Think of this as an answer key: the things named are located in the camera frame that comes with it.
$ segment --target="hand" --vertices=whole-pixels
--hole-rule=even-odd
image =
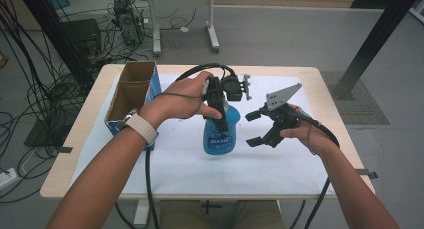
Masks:
[[[297,113],[302,113],[302,108],[290,105]],[[285,129],[280,132],[281,137],[297,138],[312,153],[321,155],[321,152],[335,145],[330,138],[320,129],[301,120],[297,128]]]
[[[213,74],[203,71],[193,79],[184,78],[172,83],[162,95],[140,109],[140,116],[155,128],[167,119],[189,118],[195,114],[214,119],[221,118],[222,115],[218,110],[202,101],[203,84],[209,77],[213,77]]]

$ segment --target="gray mat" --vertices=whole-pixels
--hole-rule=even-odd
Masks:
[[[325,84],[335,85],[343,72],[322,71]],[[359,80],[352,90],[355,100],[334,100],[340,116],[347,125],[389,125],[389,121],[365,85]]]

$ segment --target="cardboard box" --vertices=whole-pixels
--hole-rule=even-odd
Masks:
[[[133,108],[141,108],[161,92],[156,62],[128,62],[105,117],[112,135],[119,132],[116,126]]]

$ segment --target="blue spray bottle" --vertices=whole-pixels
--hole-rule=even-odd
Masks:
[[[228,131],[220,132],[212,119],[206,119],[203,133],[203,149],[210,155],[223,155],[231,152],[236,145],[236,124],[240,120],[240,113],[224,100],[224,110]]]

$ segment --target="black tape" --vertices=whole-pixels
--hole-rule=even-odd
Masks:
[[[378,175],[376,172],[370,172],[368,169],[356,169],[359,175],[368,176],[369,179],[376,179]]]
[[[72,147],[59,147],[57,149],[57,152],[59,152],[59,153],[71,153],[72,149],[73,149]]]

